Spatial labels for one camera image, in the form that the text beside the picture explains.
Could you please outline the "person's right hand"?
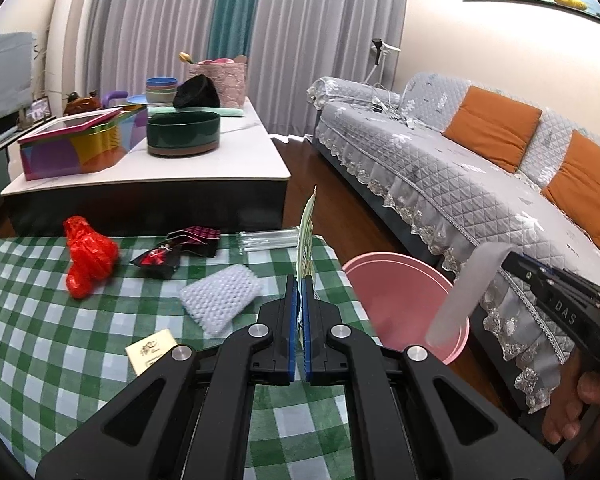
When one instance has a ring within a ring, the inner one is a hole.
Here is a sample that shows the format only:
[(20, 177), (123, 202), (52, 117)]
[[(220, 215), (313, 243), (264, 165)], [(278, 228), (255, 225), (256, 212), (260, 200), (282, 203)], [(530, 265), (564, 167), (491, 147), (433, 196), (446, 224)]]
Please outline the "person's right hand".
[[(550, 444), (562, 439), (579, 439), (582, 434), (580, 416), (585, 405), (600, 408), (600, 373), (585, 370), (581, 353), (573, 349), (560, 368), (560, 383), (550, 396), (550, 406), (542, 423), (542, 434)], [(571, 463), (582, 464), (600, 443), (600, 417), (570, 453)]]

